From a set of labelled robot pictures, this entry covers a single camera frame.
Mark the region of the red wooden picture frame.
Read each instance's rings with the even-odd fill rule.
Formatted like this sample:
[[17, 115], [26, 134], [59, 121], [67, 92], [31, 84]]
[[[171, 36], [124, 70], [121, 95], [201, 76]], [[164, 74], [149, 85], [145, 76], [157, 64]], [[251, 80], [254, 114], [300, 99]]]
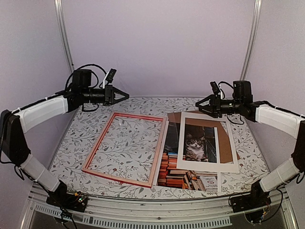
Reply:
[[112, 113], [82, 171], [122, 183], [151, 187], [166, 126], [166, 117]]

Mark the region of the cat photo print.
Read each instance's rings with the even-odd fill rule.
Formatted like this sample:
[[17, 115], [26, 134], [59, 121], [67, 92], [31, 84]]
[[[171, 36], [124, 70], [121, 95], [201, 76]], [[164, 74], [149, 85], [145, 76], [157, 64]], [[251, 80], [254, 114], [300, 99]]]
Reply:
[[179, 123], [168, 124], [157, 185], [213, 193], [221, 191], [220, 173], [177, 168], [179, 132]]

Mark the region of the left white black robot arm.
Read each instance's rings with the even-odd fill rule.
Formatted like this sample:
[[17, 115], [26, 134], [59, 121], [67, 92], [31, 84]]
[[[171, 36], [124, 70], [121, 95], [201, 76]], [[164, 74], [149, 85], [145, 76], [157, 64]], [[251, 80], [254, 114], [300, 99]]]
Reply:
[[84, 65], [72, 72], [65, 88], [54, 95], [38, 100], [14, 111], [0, 114], [0, 151], [6, 155], [6, 164], [13, 164], [15, 172], [23, 178], [29, 176], [52, 193], [52, 199], [60, 207], [67, 207], [71, 197], [67, 186], [53, 176], [32, 154], [25, 133], [35, 126], [59, 115], [70, 113], [84, 104], [110, 106], [127, 100], [129, 94], [112, 86], [115, 69], [104, 72], [102, 81], [92, 85], [95, 73]]

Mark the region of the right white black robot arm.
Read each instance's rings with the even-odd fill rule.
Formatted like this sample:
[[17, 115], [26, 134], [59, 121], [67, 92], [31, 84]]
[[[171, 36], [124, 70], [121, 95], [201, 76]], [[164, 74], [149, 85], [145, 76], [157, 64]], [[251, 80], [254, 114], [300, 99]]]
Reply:
[[264, 193], [286, 184], [295, 176], [305, 172], [305, 117], [274, 106], [268, 101], [253, 101], [249, 81], [233, 82], [232, 99], [223, 98], [219, 84], [216, 82], [211, 82], [210, 85], [213, 94], [195, 104], [200, 112], [213, 118], [239, 114], [249, 121], [271, 126], [296, 139], [291, 157], [252, 185], [252, 194], [247, 196], [246, 203], [250, 208], [256, 208], [264, 202]]

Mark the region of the floral patterned table cover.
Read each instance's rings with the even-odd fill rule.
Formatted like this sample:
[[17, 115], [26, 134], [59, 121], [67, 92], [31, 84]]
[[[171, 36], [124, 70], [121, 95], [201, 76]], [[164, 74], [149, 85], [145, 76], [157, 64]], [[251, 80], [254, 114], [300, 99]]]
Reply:
[[[81, 170], [107, 120], [113, 112], [140, 115], [166, 116], [168, 113], [194, 111], [194, 98], [131, 98], [113, 106], [102, 106], [97, 111], [79, 110], [70, 124], [50, 171], [62, 180], [70, 191], [141, 199], [184, 199], [213, 197], [213, 192], [179, 188], [133, 186], [92, 176]], [[221, 195], [247, 192], [251, 184], [265, 177], [269, 170], [263, 155], [247, 125], [231, 124], [236, 151], [239, 155], [239, 172], [222, 173]]]

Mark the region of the left aluminium corner post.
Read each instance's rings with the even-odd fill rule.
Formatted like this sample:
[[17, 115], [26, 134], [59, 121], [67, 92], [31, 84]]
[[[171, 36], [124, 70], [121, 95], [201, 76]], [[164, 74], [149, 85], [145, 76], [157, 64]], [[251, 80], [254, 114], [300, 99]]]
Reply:
[[69, 41], [68, 41], [62, 1], [54, 0], [54, 5], [55, 5], [55, 12], [56, 12], [57, 22], [58, 22], [58, 26], [59, 26], [59, 32], [60, 32], [60, 36], [61, 36], [63, 50], [65, 53], [68, 68], [69, 68], [70, 72], [72, 73], [74, 71], [74, 64], [73, 64], [71, 49], [70, 49]]

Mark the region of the aluminium corner post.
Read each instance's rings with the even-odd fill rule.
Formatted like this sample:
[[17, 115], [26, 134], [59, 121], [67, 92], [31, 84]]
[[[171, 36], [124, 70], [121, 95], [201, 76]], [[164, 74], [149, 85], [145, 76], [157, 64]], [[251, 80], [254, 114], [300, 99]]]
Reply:
[[259, 27], [261, 8], [262, 8], [262, 0], [255, 0], [252, 23], [250, 28], [250, 36], [249, 36], [244, 63], [242, 66], [241, 76], [240, 76], [240, 80], [242, 81], [246, 79], [249, 70], [250, 61], [254, 50], [255, 39], [257, 36], [257, 30]]
[[69, 41], [68, 41], [62, 1], [54, 0], [54, 5], [55, 5], [55, 12], [56, 12], [57, 22], [58, 22], [58, 26], [59, 26], [59, 32], [60, 32], [60, 36], [61, 36], [63, 50], [65, 53], [68, 68], [69, 68], [70, 72], [72, 73], [74, 71], [74, 64], [73, 64], [71, 49], [70, 49]]

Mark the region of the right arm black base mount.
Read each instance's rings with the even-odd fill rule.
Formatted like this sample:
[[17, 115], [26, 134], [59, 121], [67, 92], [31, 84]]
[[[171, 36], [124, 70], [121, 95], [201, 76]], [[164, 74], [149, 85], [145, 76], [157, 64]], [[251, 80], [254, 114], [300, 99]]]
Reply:
[[270, 205], [271, 199], [269, 193], [270, 192], [264, 192], [259, 181], [257, 181], [251, 185], [249, 194], [229, 197], [228, 203], [234, 213], [247, 211]]

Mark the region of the right aluminium corner post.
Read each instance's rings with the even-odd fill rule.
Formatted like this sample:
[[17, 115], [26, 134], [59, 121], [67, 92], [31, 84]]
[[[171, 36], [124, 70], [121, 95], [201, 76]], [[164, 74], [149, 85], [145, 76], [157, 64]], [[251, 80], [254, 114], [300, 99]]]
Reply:
[[250, 61], [254, 50], [255, 39], [257, 36], [257, 30], [259, 27], [261, 8], [262, 8], [262, 0], [255, 0], [252, 23], [250, 28], [250, 36], [249, 36], [244, 63], [242, 66], [241, 76], [240, 76], [240, 80], [242, 81], [246, 79], [249, 70]]

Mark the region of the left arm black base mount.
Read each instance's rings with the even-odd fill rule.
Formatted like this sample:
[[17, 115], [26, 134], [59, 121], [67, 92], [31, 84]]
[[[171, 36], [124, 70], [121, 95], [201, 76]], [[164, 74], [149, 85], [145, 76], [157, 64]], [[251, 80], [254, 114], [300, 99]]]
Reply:
[[68, 193], [67, 186], [60, 181], [54, 192], [49, 192], [46, 203], [77, 212], [85, 212], [88, 196], [80, 191]]

